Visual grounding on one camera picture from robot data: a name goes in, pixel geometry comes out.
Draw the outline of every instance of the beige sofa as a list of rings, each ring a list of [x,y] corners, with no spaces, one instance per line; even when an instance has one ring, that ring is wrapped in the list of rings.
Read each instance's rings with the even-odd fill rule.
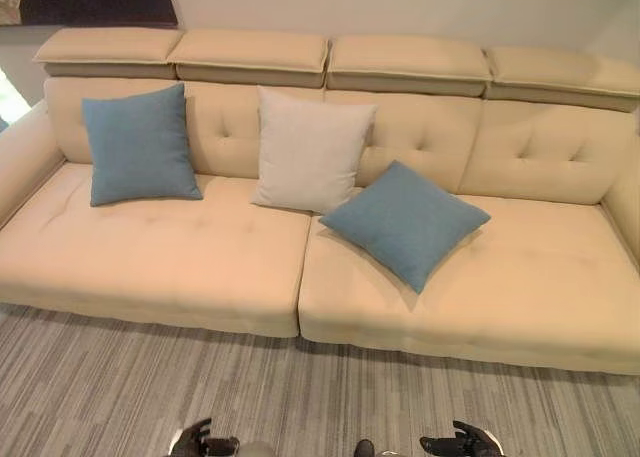
[[[45,100],[0,135],[0,300],[85,315],[640,374],[639,71],[424,36],[63,30]],[[89,206],[81,99],[186,81],[202,201]],[[256,84],[376,103],[394,159],[491,214],[416,295],[307,212],[250,203]]]

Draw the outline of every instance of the window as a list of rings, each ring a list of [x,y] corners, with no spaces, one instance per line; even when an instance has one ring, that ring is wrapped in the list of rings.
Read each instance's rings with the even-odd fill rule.
[[[6,127],[6,124],[12,124],[30,109],[29,104],[0,69],[0,131]]]

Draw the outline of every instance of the painting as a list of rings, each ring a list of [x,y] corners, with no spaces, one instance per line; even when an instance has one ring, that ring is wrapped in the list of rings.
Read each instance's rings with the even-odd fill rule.
[[[177,24],[171,0],[0,0],[0,25]]]

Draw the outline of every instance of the white wall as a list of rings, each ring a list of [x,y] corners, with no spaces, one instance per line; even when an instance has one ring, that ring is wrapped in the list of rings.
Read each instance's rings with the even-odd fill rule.
[[[340,34],[421,33],[561,47],[640,63],[640,0],[173,0],[180,25]],[[26,63],[50,29],[0,28],[0,66],[28,100],[43,73]]]

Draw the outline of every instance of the carpet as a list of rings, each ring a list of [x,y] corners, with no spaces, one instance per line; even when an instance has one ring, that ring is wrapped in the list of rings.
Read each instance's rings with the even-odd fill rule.
[[[0,455],[160,457],[203,417],[278,457],[424,457],[453,419],[509,457],[640,456],[640,379],[135,324],[10,306]]]

